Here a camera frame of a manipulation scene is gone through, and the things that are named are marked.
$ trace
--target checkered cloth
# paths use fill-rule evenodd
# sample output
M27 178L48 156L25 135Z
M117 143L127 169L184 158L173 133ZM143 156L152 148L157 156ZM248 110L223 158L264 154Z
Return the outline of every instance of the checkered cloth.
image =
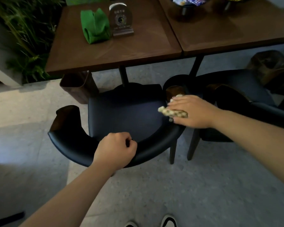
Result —
M170 118L173 118L173 117L188 118L188 113L182 110L170 110L162 106L158 108L158 111L161 112L163 115L168 116Z

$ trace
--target floor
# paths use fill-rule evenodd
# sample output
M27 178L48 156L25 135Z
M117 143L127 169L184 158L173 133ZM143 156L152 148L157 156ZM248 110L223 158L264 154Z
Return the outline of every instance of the floor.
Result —
M268 49L284 54L284 45L278 45L206 56L198 75L244 68L256 52ZM128 77L141 84L164 84L171 76L188 74L193 61L131 67ZM121 84L118 70L93 76L102 91ZM80 107L87 131L87 106L64 92L59 80L19 89L0 85L0 218L23 210L29 217L84 170L62 156L47 136L55 111L70 104ZM169 164L167 150L118 171L81 226L123 226L134 219L152 227L166 213L173 214L180 227L284 226L284 184L234 143L201 141L188 162L192 132L186 129L179 138L174 165Z

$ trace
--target brown wooden table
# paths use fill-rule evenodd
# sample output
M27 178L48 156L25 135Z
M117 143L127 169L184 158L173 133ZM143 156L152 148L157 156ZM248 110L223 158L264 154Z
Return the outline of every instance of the brown wooden table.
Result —
M80 12L101 8L107 15L112 3L125 3L133 14L134 35L89 45L83 35ZM149 64L181 56L182 49L158 0L117 0L64 7L45 70L49 74L91 72Z
M189 19L179 17L171 0L159 0L183 49L183 57L196 57L195 76L204 55L284 43L284 10L267 0L236 5L232 13L212 11L212 1L194 9Z

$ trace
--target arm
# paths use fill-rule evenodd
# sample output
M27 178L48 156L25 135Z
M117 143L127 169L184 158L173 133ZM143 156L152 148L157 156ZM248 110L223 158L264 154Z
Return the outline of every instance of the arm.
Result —
M194 128L214 128L250 152L284 182L284 129L231 111L221 110L197 96L174 98L170 109L188 112L174 122Z
M80 226L103 185L132 160L136 149L129 133L108 134L100 141L91 166L20 226Z

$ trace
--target sneaker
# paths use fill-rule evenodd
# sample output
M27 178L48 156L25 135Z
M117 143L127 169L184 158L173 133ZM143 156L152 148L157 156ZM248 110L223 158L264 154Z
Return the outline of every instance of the sneaker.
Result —
M172 215L165 215L162 220L161 227L177 227L176 219Z
M132 221L129 221L124 227L138 227L138 225Z

